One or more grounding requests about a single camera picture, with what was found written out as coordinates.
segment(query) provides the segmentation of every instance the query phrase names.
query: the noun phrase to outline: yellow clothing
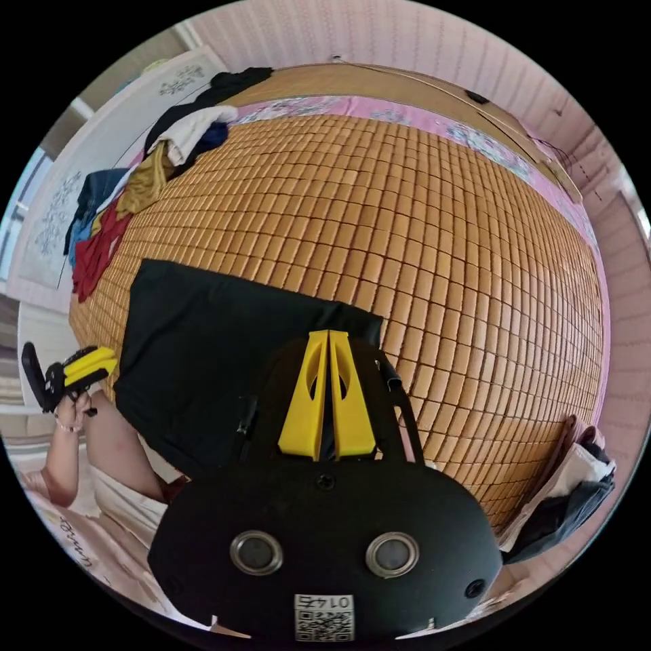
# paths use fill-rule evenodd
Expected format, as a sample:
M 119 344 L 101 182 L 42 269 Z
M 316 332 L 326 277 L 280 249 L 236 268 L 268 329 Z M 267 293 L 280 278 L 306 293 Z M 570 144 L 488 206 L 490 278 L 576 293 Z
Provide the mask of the yellow clothing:
M 121 220 L 127 215 L 137 215 L 145 208 L 156 203 L 167 185 L 167 178 L 174 171 L 174 166 L 167 158 L 167 143 L 160 142 L 156 149 L 132 172 L 124 192 L 117 200 L 116 219 Z M 91 237 L 102 228 L 100 212 L 93 220 L 90 229 Z
M 90 227 L 90 237 L 93 237 L 93 235 L 97 235 L 100 232 L 102 228 L 102 217 L 104 216 L 105 212 L 106 208 L 95 215 L 95 219 L 93 219 L 93 225 Z

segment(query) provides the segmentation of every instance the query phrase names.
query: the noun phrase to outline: wire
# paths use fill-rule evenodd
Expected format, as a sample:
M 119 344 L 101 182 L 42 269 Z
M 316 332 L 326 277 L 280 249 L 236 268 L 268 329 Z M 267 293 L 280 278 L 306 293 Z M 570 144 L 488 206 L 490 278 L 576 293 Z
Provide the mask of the wire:
M 446 88 L 442 88 L 441 86 L 439 86 L 439 85 L 437 85 L 435 83 L 431 83 L 430 81 L 425 81 L 424 79 L 421 79 L 420 77 L 415 77 L 413 75 L 403 73 L 403 72 L 401 72 L 399 70 L 393 70 L 393 69 L 388 70 L 386 68 L 380 68 L 378 66 L 369 66 L 369 65 L 366 65 L 366 64 L 362 64 L 362 63 L 352 63 L 350 61 L 346 61 L 342 56 L 334 56 L 333 61 L 341 61 L 342 63 L 345 63 L 346 65 L 354 66 L 356 68 L 366 68 L 367 70 L 373 70 L 373 71 L 378 72 L 378 73 L 386 73 L 386 74 L 390 74 L 390 75 L 397 75 L 399 77 L 406 77 L 407 79 L 412 79 L 413 81 L 418 81 L 420 83 L 423 83 L 426 86 L 429 86 L 431 88 L 435 88 L 436 90 L 439 90 L 440 92 L 445 93 L 446 95 L 449 95 L 450 97 L 454 97 L 455 99 L 459 100 L 460 102 L 463 102 L 467 106 L 470 106 L 472 109 L 474 109 L 475 111 L 477 111 L 478 113 L 483 115 L 489 122 L 491 122 L 491 123 L 498 122 L 505 129 L 507 129 L 510 132 L 512 132 L 513 134 L 515 134 L 518 138 L 521 138 L 522 140 L 526 140 L 527 143 L 529 142 L 528 139 L 524 138 L 524 136 L 517 129 L 512 127 L 510 124 L 507 124 L 506 122 L 503 122 L 499 118 L 491 115 L 489 112 L 487 112 L 487 111 L 483 110 L 482 108 L 478 107 L 476 104 L 473 104 L 473 103 L 469 102 L 468 100 L 464 99 L 463 97 L 459 97 L 459 95 L 455 95 L 454 93 L 450 92 Z M 524 147 L 522 147 L 522 145 L 520 143 L 518 143 L 518 141 L 513 136 L 511 136 L 509 134 L 505 134 L 505 135 L 508 136 L 509 138 L 511 138 L 519 147 L 521 147 L 523 149 L 523 151 L 525 153 L 527 153 L 533 159 L 531 154 L 529 154 L 527 152 L 527 150 L 524 149 Z

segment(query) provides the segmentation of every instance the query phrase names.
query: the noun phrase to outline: clothing pile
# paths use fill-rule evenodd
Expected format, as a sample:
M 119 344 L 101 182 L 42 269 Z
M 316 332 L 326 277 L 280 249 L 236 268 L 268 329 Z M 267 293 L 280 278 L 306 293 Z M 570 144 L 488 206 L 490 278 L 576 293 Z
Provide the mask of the clothing pile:
M 95 290 L 131 217 L 158 201 L 167 182 L 187 171 L 200 154 L 226 142 L 237 109 L 216 104 L 268 79 L 272 72 L 249 68 L 215 75 L 210 88 L 193 102 L 173 106 L 158 119 L 146 137 L 142 162 L 86 176 L 63 251 L 73 269 L 79 302 Z
M 501 533 L 504 564 L 519 563 L 562 543 L 615 488 L 616 465 L 604 436 L 571 416 L 524 506 Z

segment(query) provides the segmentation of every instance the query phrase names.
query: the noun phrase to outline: qr code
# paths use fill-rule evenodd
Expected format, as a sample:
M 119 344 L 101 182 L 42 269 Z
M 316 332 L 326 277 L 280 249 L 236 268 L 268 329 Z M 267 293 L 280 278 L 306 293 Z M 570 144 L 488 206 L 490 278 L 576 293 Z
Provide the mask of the qr code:
M 294 612 L 298 642 L 351 642 L 355 639 L 352 597 L 297 597 Z M 339 602 L 348 608 L 342 608 Z

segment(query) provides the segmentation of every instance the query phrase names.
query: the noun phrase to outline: screw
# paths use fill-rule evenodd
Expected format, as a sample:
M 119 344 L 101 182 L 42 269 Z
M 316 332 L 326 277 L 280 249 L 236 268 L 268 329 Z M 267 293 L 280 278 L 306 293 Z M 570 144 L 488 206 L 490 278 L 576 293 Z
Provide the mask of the screw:
M 328 475 L 327 473 L 321 473 L 317 475 L 317 488 L 321 490 L 332 490 L 334 488 L 334 477 Z
M 466 597 L 468 599 L 476 599 L 482 592 L 484 592 L 485 587 L 486 581 L 482 578 L 478 578 L 466 588 Z

